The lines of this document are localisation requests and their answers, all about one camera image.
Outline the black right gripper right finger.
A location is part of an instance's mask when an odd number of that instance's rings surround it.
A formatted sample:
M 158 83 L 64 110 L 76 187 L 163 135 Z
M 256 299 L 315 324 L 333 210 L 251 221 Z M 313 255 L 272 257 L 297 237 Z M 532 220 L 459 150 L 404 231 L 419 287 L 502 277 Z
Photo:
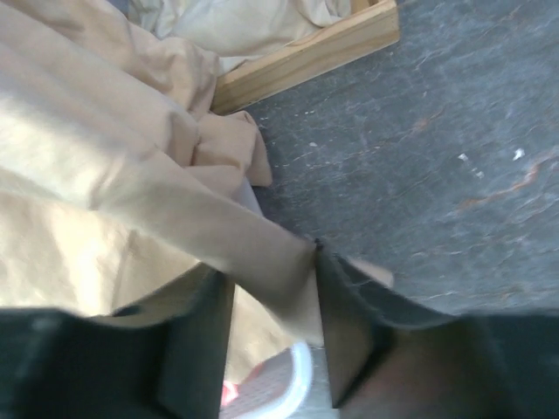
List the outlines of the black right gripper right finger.
M 447 314 L 323 245 L 314 266 L 341 417 L 557 417 L 557 310 Z

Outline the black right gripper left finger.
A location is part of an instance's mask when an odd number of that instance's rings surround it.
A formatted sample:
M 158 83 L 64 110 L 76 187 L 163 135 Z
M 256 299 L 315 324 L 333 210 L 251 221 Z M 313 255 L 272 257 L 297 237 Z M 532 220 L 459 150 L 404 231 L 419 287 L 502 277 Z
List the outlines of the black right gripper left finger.
M 2 310 L 2 417 L 218 417 L 232 298 L 208 270 L 108 317 Z

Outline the salmon pink t shirt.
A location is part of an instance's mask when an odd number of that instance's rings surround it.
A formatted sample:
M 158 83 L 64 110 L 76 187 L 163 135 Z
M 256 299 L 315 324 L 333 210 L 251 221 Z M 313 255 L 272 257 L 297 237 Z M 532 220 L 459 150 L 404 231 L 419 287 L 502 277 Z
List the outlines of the salmon pink t shirt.
M 237 397 L 238 385 L 230 381 L 224 381 L 220 402 L 221 407 L 225 407 L 227 404 L 234 401 Z

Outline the beige tan t shirt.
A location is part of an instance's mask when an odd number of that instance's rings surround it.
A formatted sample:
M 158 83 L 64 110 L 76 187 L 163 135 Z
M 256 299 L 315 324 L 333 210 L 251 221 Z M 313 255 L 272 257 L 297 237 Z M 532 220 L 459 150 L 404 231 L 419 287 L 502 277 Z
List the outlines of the beige tan t shirt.
M 241 288 L 226 376 L 323 342 L 314 245 L 241 196 L 272 171 L 217 57 L 107 1 L 1 4 L 1 304 L 107 315 L 208 265 Z

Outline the white perforated plastic basket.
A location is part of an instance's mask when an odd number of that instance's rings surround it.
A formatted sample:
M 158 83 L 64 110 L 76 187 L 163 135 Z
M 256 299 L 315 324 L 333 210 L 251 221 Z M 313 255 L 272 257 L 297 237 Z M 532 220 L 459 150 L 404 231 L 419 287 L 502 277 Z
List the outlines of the white perforated plastic basket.
M 221 418 L 288 418 L 307 398 L 314 375 L 308 344 L 298 342 L 256 366 Z

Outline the cream cloth in rack base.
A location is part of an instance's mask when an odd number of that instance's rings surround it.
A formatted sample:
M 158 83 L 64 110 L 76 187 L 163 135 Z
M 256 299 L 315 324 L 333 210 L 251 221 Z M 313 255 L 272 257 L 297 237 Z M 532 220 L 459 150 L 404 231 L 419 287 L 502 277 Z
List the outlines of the cream cloth in rack base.
M 218 0 L 128 2 L 129 20 L 163 38 L 185 38 L 219 56 L 226 74 L 352 12 L 350 1 Z

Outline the wooden clothes rack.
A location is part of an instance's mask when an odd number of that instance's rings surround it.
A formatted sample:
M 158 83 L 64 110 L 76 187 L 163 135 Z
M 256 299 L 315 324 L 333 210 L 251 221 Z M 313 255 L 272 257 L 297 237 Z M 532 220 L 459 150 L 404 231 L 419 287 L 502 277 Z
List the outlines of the wooden clothes rack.
M 351 16 L 221 76 L 212 111 L 236 112 L 399 40 L 396 1 L 353 1 L 351 10 Z

